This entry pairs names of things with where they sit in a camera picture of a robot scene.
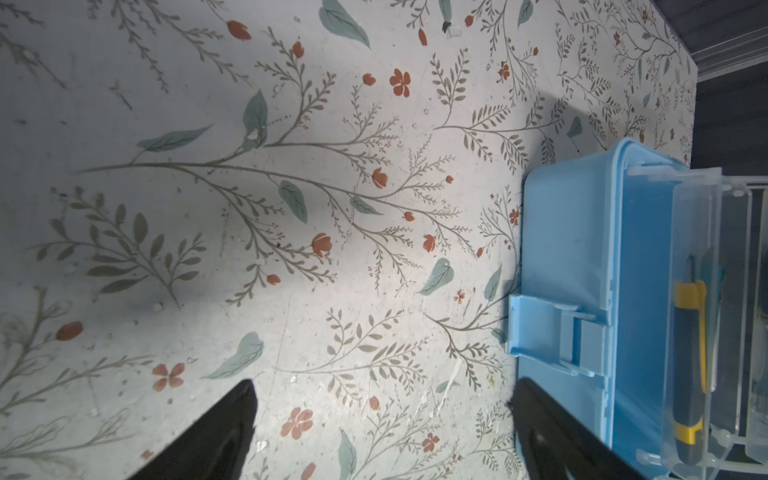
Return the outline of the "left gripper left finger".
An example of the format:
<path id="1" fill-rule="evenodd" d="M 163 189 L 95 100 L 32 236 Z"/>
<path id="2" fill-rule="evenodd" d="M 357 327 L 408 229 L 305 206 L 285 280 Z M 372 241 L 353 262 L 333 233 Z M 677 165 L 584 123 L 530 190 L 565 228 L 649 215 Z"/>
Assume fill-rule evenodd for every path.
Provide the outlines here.
<path id="1" fill-rule="evenodd" d="M 253 382 L 240 381 L 130 479 L 240 478 L 255 432 L 257 409 Z"/>

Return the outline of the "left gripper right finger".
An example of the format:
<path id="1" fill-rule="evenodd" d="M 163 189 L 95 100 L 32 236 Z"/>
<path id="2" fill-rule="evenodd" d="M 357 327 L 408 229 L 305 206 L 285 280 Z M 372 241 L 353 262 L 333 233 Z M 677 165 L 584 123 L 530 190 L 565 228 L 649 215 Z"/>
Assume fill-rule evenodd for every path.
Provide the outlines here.
<path id="1" fill-rule="evenodd" d="M 532 379 L 516 382 L 509 408 L 531 479 L 642 477 Z"/>

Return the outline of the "blue plastic tool box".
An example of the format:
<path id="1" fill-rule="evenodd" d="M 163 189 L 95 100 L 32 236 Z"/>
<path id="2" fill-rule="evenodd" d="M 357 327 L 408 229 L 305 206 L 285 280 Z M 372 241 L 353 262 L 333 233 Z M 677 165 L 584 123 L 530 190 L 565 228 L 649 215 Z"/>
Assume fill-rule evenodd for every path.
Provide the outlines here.
<path id="1" fill-rule="evenodd" d="M 534 169 L 506 332 L 530 378 L 648 479 L 767 475 L 767 180 L 641 143 Z M 674 287 L 706 283 L 703 456 L 678 456 Z"/>

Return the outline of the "yellow black utility knife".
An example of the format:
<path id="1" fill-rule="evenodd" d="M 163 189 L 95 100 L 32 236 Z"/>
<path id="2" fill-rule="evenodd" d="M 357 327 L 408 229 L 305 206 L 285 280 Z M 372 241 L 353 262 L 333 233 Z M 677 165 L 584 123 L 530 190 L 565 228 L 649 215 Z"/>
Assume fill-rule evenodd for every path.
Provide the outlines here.
<path id="1" fill-rule="evenodd" d="M 679 459 L 698 464 L 703 456 L 703 416 L 707 392 L 706 283 L 697 277 L 690 255 L 684 278 L 674 287 L 673 419 Z"/>

